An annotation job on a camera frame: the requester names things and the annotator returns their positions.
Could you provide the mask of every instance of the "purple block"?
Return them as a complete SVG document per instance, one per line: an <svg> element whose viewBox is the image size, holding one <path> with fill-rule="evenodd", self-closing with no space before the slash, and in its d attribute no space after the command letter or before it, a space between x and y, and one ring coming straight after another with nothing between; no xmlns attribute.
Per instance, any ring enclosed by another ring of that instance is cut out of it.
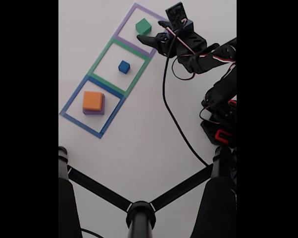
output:
<svg viewBox="0 0 298 238"><path fill-rule="evenodd" d="M104 115L105 111L105 95L103 94L103 99L101 103L101 110L100 111L92 111L92 110L85 110L83 109L83 113L85 115Z"/></svg>

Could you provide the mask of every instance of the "black tripod base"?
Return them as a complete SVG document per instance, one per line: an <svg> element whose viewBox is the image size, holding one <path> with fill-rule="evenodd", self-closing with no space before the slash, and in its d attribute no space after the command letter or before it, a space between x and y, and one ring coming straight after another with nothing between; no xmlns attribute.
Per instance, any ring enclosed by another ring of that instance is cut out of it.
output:
<svg viewBox="0 0 298 238"><path fill-rule="evenodd" d="M126 223L129 228L128 238L152 238L155 214L149 203L133 203L127 213Z"/></svg>

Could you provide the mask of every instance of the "tripod leg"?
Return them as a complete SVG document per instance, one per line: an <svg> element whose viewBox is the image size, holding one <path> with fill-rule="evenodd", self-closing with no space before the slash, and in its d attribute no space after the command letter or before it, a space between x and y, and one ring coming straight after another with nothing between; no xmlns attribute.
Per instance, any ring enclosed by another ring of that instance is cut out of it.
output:
<svg viewBox="0 0 298 238"><path fill-rule="evenodd" d="M58 237L82 238L73 186L67 172L67 153L59 147Z"/></svg>
<svg viewBox="0 0 298 238"><path fill-rule="evenodd" d="M211 180L207 182L191 238L236 238L236 185L233 183L227 147L218 147Z"/></svg>

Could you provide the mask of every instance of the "blue square outline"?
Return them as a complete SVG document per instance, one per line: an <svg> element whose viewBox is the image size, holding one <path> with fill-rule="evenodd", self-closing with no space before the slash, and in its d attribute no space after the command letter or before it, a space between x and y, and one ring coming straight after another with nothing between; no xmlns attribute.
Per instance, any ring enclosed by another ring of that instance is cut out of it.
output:
<svg viewBox="0 0 298 238"><path fill-rule="evenodd" d="M89 126L83 124L82 122L76 120L75 118L73 118L72 116L70 116L69 114L66 113L66 111L69 109L70 105L72 104L72 102L74 101L74 99L76 98L76 96L79 94L79 92L82 90L83 86L85 85L85 83L87 81L90 81L91 83L93 83L93 84L101 87L102 89L106 90L110 94L112 94L112 95L114 95L114 96L116 96L117 98L120 99L120 101L116 105L114 111L111 113L111 115L109 116L108 120L106 121L105 125L100 130L100 132L97 132L97 131L93 130ZM125 100L126 100L126 97L124 97L122 94L116 92L115 90L111 89L110 87L106 86L105 84L97 81L96 79L94 79L94 78L92 78L92 77L90 77L90 76L88 76L86 74L85 77L80 82L79 86L75 89L75 91L71 95L70 99L64 105L63 109L61 110L61 112L59 114L61 116L63 116L64 118L68 119L69 121L71 121L72 123L78 125L80 128L86 130L87 132L89 132L92 135L96 136L97 138L101 139L102 136L104 135L104 133L106 132L107 128L109 127L109 125L113 121L114 117L118 113L119 109L121 108L121 106L125 102Z"/></svg>

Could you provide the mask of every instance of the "blue cube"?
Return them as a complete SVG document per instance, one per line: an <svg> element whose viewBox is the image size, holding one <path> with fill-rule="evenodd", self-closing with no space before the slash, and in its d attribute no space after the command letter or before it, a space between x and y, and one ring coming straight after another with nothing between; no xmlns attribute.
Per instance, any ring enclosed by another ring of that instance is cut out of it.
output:
<svg viewBox="0 0 298 238"><path fill-rule="evenodd" d="M127 62L123 61L123 60L122 60L122 62L120 63L120 65L118 67L119 71L121 71L125 74L128 72L129 68L130 68L130 65Z"/></svg>

